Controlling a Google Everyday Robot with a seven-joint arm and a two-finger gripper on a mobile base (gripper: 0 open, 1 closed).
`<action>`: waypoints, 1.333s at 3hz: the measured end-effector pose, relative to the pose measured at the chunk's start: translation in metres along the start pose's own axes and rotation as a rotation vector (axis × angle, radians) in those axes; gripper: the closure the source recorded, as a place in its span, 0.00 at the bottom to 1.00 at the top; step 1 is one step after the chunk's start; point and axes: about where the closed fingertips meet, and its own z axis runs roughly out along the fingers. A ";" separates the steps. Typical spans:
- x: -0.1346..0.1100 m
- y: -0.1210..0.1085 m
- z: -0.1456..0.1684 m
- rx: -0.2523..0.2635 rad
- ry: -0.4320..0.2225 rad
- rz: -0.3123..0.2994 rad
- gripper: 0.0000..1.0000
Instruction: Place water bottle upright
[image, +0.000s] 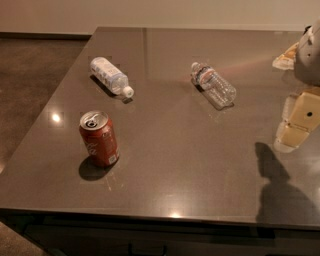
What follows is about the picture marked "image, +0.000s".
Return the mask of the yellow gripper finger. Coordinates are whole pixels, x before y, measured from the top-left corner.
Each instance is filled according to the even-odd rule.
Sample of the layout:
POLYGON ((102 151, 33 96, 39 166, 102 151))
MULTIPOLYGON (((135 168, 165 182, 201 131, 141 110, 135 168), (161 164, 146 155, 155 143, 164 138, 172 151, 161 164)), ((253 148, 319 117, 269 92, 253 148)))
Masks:
POLYGON ((274 148, 282 153, 297 149, 320 125, 320 88, 312 87, 287 97, 274 148))
POLYGON ((272 66, 280 70, 293 70, 298 46, 298 42, 291 45, 285 52, 273 60, 272 66))

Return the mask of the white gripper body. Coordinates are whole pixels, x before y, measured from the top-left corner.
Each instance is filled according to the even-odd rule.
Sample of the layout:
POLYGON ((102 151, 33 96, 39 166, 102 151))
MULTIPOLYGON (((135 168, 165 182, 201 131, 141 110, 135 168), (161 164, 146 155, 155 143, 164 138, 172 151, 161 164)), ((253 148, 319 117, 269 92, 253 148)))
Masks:
POLYGON ((320 85, 320 18, 306 29, 299 41, 294 73, 305 84, 320 85))

